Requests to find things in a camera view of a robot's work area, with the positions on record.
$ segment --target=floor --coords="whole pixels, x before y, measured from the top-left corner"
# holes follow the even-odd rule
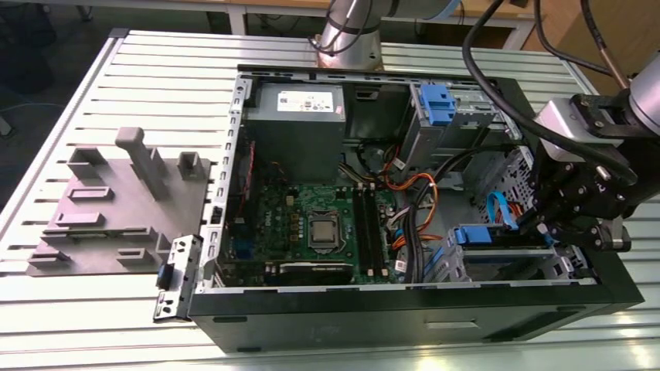
[[[58,121],[62,108],[52,105],[27,105],[2,111],[24,103],[66,106],[107,35],[116,27],[230,33],[230,20],[224,13],[208,15],[204,12],[95,8],[92,22],[82,22],[74,6],[54,5],[47,10],[58,41],[42,49],[42,54],[48,61],[55,82],[38,94],[18,94],[0,84],[0,113],[15,128],[10,138],[0,138],[0,209]],[[323,30],[324,24],[324,19],[312,17],[248,16],[248,32],[259,36],[308,37]],[[382,39],[398,43],[418,43],[415,27],[419,32],[420,26],[390,22],[383,26]]]

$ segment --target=power supply label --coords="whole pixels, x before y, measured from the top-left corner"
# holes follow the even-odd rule
[[[335,112],[330,91],[282,91],[278,94],[280,112]]]

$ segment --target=aluminum extrusion table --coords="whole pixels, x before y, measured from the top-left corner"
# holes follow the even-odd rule
[[[383,54],[387,70],[467,73],[458,48],[384,44]],[[546,53],[483,49],[476,59],[487,75],[519,80],[536,110],[552,97],[592,91]],[[660,368],[660,199],[628,219],[634,250],[622,255],[647,302],[518,344],[227,356],[194,323],[152,323],[155,275],[27,277],[26,259],[67,187],[63,162],[74,148],[96,145],[107,158],[124,158],[112,141],[130,123],[143,127],[144,142],[163,157],[198,151],[219,161],[239,63],[314,66],[315,53],[304,39],[131,31],[106,42],[0,215],[0,272],[8,273],[0,277],[0,368]]]

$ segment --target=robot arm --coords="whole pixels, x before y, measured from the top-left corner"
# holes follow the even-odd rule
[[[311,39],[319,53],[319,66],[350,70],[375,70],[380,56],[380,19],[443,19],[459,0],[334,0],[320,40]]]
[[[660,193],[660,57],[616,97],[554,99],[536,121],[606,151],[638,175],[627,185],[603,166],[542,140],[531,172],[535,190],[522,231],[542,225],[555,240],[602,251],[631,249],[623,219]]]

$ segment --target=metal case frame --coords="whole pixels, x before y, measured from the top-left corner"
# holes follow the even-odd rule
[[[351,75],[366,81],[398,83],[439,78],[470,80],[420,73],[356,73],[274,66],[240,66],[239,71],[243,76],[236,80],[230,110],[232,128],[224,168],[212,199],[216,219],[203,226],[211,248],[200,257],[188,314],[182,318],[196,322],[226,352],[526,340],[580,318],[614,313],[644,300],[619,256],[588,250],[586,257],[599,276],[599,284],[592,285],[503,287],[494,284],[479,289],[426,290],[424,284],[419,284],[388,291],[287,292],[266,288],[244,293],[214,293],[210,282],[224,233],[232,146],[250,89],[244,78],[340,82]],[[492,81],[510,101],[532,116],[516,81],[503,78]],[[535,137],[526,136],[526,140],[531,148],[539,144]]]

